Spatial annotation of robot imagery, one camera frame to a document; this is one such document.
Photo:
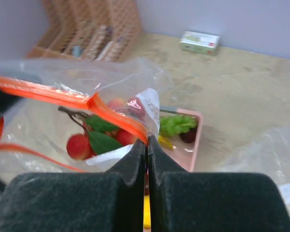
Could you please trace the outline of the green grape bunch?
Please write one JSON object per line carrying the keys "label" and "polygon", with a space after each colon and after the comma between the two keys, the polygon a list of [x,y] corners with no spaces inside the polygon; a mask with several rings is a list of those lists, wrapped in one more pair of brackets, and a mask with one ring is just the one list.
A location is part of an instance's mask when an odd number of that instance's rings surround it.
{"label": "green grape bunch", "polygon": [[164,137],[172,137],[181,133],[187,133],[198,125],[196,119],[191,116],[175,115],[160,116],[159,134]]}

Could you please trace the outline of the clear orange-zipper bag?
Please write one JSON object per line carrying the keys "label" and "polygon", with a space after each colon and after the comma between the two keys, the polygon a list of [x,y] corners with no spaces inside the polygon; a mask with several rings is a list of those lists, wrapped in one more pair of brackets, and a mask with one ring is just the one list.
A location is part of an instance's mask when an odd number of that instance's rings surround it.
{"label": "clear orange-zipper bag", "polygon": [[0,172],[100,172],[160,130],[157,64],[68,59],[0,62],[0,91],[24,100],[0,117]]}

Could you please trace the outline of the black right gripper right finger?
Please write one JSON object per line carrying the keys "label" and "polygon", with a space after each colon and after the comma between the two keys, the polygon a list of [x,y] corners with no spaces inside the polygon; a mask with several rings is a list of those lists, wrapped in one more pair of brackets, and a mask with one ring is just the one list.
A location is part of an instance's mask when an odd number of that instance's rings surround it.
{"label": "black right gripper right finger", "polygon": [[154,232],[290,232],[277,185],[261,173],[190,173],[148,138]]}

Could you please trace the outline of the dark red plum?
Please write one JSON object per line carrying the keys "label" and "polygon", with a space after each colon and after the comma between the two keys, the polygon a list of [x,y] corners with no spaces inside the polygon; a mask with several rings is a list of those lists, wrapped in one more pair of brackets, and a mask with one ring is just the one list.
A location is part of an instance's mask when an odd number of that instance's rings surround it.
{"label": "dark red plum", "polygon": [[184,143],[193,143],[196,139],[197,128],[191,128],[188,132],[179,134],[179,137]]}

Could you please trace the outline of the red strawberry cluster with leaves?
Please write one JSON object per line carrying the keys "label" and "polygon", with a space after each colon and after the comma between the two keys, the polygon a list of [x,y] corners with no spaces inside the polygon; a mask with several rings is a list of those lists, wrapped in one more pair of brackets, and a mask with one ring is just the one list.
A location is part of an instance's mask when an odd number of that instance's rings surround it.
{"label": "red strawberry cluster with leaves", "polygon": [[[137,97],[132,97],[128,101],[122,98],[114,98],[107,103],[107,106],[115,112],[135,119],[141,121],[145,119],[144,106]],[[66,113],[73,122],[84,130],[83,133],[71,135],[67,140],[67,153],[74,160],[87,160],[131,145],[137,140],[136,136],[96,114],[90,115],[82,111],[73,111],[63,106],[58,107],[58,110]]]}

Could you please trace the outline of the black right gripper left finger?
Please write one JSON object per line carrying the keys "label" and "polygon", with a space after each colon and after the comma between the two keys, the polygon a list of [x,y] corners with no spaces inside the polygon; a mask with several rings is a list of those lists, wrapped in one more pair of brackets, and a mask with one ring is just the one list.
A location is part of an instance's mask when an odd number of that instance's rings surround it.
{"label": "black right gripper left finger", "polygon": [[141,232],[145,144],[104,173],[25,173],[0,201],[0,232]]}

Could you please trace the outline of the clear blue-zipper bag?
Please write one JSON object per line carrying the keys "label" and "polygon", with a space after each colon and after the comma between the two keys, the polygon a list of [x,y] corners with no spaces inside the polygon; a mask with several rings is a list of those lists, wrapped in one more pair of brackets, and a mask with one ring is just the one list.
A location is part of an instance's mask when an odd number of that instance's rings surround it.
{"label": "clear blue-zipper bag", "polygon": [[223,172],[254,172],[272,178],[278,185],[285,204],[290,205],[290,128],[272,128],[216,167]]}

